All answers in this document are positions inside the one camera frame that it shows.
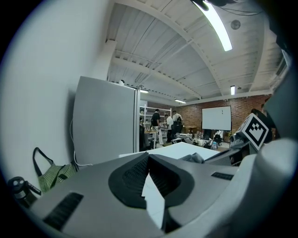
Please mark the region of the grey cloth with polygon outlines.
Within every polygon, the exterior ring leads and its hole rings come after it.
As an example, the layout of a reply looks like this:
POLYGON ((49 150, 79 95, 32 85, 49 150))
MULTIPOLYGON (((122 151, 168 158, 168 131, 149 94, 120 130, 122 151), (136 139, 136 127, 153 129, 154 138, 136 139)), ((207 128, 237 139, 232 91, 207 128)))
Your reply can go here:
POLYGON ((184 157, 179 158, 179 160, 198 164, 205 163, 205 160, 198 153, 186 155, 184 157))

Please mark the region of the black water bottle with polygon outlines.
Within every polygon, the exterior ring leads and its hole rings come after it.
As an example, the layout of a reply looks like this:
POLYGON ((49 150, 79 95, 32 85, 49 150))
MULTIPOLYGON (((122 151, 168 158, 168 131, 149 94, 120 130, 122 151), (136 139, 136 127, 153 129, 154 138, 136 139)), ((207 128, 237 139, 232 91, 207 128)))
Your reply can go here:
POLYGON ((23 177, 13 177, 8 181, 7 186, 14 198, 25 208, 30 208, 37 200, 35 195, 41 196, 41 191, 23 177))

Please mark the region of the grey partition panel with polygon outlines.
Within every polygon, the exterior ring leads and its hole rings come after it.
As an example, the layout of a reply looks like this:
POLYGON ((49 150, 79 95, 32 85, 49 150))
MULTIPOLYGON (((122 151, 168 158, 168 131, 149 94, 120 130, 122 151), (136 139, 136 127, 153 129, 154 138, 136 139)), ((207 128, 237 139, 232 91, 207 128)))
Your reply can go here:
POLYGON ((80 77, 72 131, 76 162, 96 165, 139 151, 140 91, 80 77))

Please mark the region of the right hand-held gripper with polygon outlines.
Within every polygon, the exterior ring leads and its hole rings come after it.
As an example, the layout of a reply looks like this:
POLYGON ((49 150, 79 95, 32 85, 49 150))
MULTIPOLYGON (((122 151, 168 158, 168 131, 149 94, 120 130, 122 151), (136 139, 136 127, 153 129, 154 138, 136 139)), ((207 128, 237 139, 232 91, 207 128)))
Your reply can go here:
POLYGON ((213 165, 240 165, 248 155, 257 154, 262 147, 268 127, 253 113, 246 117, 238 130, 230 136, 230 149, 205 160, 213 165))

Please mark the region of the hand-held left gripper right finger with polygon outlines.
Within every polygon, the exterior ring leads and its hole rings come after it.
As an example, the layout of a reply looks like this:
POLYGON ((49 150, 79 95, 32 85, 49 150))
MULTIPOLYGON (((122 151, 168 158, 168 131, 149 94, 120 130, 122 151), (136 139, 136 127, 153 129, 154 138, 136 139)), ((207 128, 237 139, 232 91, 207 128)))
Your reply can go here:
POLYGON ((149 174, 164 198, 161 230, 170 233, 210 208, 229 185, 236 168, 149 156, 149 174))

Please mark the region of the whiteboard on wheeled stand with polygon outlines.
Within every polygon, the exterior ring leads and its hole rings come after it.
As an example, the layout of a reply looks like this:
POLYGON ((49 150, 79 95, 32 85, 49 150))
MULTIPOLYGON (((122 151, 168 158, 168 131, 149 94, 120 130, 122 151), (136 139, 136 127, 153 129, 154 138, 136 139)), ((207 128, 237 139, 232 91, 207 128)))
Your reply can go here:
POLYGON ((231 106, 203 108, 202 129, 231 130, 231 106))

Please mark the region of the white shelf rack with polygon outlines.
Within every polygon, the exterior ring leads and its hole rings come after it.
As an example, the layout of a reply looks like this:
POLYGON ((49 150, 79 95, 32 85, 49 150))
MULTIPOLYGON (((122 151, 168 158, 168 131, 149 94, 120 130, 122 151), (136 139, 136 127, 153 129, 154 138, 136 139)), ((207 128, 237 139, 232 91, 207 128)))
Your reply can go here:
MULTIPOLYGON (((151 119, 155 112, 155 107, 149 107, 147 105, 140 106, 140 125, 145 128, 146 131, 151 130, 151 119)), ((164 119, 164 115, 167 114, 168 116, 172 116, 172 109, 163 109, 159 108, 160 114, 160 123, 162 127, 165 127, 166 120, 164 119)))

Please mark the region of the white and black bag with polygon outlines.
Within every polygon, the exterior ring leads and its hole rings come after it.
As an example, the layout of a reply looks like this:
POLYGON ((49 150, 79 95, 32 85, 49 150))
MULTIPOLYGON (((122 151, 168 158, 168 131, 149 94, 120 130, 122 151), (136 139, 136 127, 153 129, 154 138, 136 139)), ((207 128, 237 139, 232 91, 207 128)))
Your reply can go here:
POLYGON ((172 144, 176 144, 179 142, 184 142, 187 144, 193 144, 194 140, 192 138, 192 134, 185 134, 185 133, 176 133, 171 141, 172 144))

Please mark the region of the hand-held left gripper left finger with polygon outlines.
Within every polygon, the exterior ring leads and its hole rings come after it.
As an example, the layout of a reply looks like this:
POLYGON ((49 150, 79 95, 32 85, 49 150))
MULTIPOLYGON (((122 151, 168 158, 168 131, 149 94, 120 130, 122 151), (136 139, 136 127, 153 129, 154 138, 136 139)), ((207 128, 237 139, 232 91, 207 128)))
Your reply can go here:
POLYGON ((31 207, 51 238, 161 238, 142 197, 147 153, 90 166, 46 192, 31 207))

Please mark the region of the green striped bag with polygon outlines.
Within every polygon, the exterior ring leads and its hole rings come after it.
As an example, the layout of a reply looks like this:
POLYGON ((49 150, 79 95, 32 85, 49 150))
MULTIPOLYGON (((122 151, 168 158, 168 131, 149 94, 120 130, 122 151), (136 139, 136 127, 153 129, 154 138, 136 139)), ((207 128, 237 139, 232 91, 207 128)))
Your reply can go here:
POLYGON ((42 193, 48 192, 55 185, 65 181, 77 173, 77 169, 73 163, 67 165, 56 165, 54 161, 38 147, 33 150, 32 160, 42 193), (36 162, 35 155, 37 152, 50 164, 50 167, 44 173, 41 172, 36 162))

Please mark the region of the long ceiling light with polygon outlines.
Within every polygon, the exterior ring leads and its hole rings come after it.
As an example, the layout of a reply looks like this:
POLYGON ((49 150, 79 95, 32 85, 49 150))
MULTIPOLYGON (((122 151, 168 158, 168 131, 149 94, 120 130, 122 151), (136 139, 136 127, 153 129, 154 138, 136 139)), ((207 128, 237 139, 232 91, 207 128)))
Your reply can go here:
POLYGON ((224 51, 227 52, 232 50, 232 44, 229 35, 217 11, 210 3, 206 2, 205 5, 208 7, 208 10, 204 10, 200 6, 198 6, 198 8, 201 10, 204 16, 208 19, 209 23, 212 25, 213 29, 218 35, 218 38, 222 44, 224 51))

